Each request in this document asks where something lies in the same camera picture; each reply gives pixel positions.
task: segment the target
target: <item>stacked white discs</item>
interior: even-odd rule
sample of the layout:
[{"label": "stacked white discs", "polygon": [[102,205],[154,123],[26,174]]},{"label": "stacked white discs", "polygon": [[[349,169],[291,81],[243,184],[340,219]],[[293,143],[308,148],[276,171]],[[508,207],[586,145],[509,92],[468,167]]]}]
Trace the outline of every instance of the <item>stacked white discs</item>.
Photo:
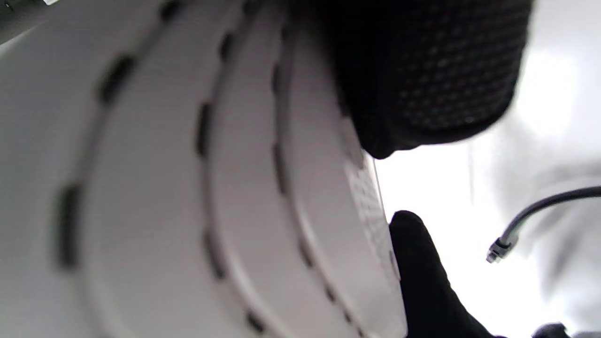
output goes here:
[{"label": "stacked white discs", "polygon": [[378,196],[309,17],[81,0],[2,56],[3,331],[404,336]]}]

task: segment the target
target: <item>black cable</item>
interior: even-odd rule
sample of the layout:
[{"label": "black cable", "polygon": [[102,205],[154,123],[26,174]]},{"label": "black cable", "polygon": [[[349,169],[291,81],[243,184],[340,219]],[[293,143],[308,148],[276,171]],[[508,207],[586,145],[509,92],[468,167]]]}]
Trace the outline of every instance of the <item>black cable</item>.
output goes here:
[{"label": "black cable", "polygon": [[560,203],[584,198],[601,197],[601,186],[590,186],[588,188],[576,189],[562,192],[557,195],[546,197],[537,201],[517,214],[509,223],[503,235],[490,246],[487,259],[490,263],[505,258],[517,243],[517,233],[530,216],[537,212]]}]

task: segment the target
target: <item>cable connector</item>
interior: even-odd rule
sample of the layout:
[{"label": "cable connector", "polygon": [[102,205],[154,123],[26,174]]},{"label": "cable connector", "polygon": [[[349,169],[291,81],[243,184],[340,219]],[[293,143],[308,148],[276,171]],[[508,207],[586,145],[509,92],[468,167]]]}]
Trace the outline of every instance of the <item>cable connector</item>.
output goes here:
[{"label": "cable connector", "polygon": [[512,244],[503,244],[501,238],[497,238],[496,241],[490,246],[486,261],[489,263],[500,262],[501,259],[507,257],[509,251],[513,248]]}]

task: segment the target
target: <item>black glove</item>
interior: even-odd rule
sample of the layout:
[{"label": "black glove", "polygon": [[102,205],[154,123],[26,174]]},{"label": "black glove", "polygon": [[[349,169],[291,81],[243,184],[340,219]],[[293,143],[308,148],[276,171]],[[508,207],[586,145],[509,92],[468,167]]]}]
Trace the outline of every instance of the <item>black glove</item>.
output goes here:
[{"label": "black glove", "polygon": [[390,235],[401,273],[408,338],[492,338],[451,288],[421,218],[409,211],[397,212]]}]

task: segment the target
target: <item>black mesh fabric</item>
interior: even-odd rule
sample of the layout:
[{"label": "black mesh fabric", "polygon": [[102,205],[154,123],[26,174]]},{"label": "black mesh fabric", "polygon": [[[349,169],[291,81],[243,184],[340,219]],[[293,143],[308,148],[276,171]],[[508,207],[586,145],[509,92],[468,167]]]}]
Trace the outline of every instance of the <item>black mesh fabric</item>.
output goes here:
[{"label": "black mesh fabric", "polygon": [[341,92],[363,147],[461,140],[497,121],[519,74],[532,0],[329,0]]}]

